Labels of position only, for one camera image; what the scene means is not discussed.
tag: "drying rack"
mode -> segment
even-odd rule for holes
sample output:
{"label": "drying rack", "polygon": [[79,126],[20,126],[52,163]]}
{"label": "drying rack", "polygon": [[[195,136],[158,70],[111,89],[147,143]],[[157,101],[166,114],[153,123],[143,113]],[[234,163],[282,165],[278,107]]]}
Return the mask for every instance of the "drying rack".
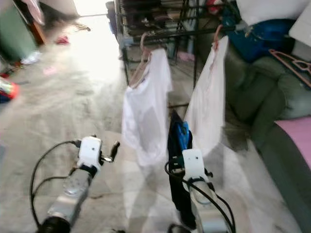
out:
{"label": "drying rack", "polygon": [[[118,43],[123,56],[126,83],[129,84],[130,63],[140,62],[140,60],[129,59],[128,49],[139,46],[142,34],[147,32],[148,36],[145,38],[144,44],[170,44],[171,47],[173,45],[171,58],[173,57],[175,61],[181,38],[188,39],[188,52],[194,55],[194,88],[197,77],[198,36],[215,33],[217,30],[217,27],[199,29],[199,19],[210,17],[206,14],[206,9],[217,6],[227,6],[237,22],[241,20],[239,13],[227,0],[222,0],[221,4],[216,5],[207,5],[206,0],[115,0]],[[234,31],[235,29],[236,26],[223,26],[221,31]]]}

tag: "tiled floor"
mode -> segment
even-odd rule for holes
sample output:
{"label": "tiled floor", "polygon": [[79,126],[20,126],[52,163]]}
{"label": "tiled floor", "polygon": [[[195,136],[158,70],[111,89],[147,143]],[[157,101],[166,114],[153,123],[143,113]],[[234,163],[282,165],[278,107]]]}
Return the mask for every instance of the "tiled floor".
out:
{"label": "tiled floor", "polygon": [[[35,231],[29,181],[36,160],[47,148],[95,133],[108,153],[114,141],[121,139],[126,85],[118,45],[104,17],[83,20],[91,31],[70,34],[70,46],[42,48],[40,62],[12,77],[20,84],[19,97],[0,105],[0,140],[6,146],[0,171],[1,233]],[[50,67],[56,72],[44,75]],[[189,98],[192,79],[185,75],[180,83],[176,76],[182,74],[173,69],[175,88],[182,88]],[[237,232],[299,233],[252,143],[245,137],[232,141],[232,132],[237,131],[241,128],[227,124],[228,137],[224,135],[223,140],[236,152],[221,145],[205,158],[217,192],[233,208]],[[43,162],[38,178],[67,174],[76,154],[77,149],[70,146],[57,149]],[[178,216],[163,166],[164,161],[140,167],[134,151],[122,144],[115,162],[105,164],[94,180],[72,232],[105,233],[109,228],[166,232]],[[41,189],[35,204],[40,219],[60,189],[57,181]]]}

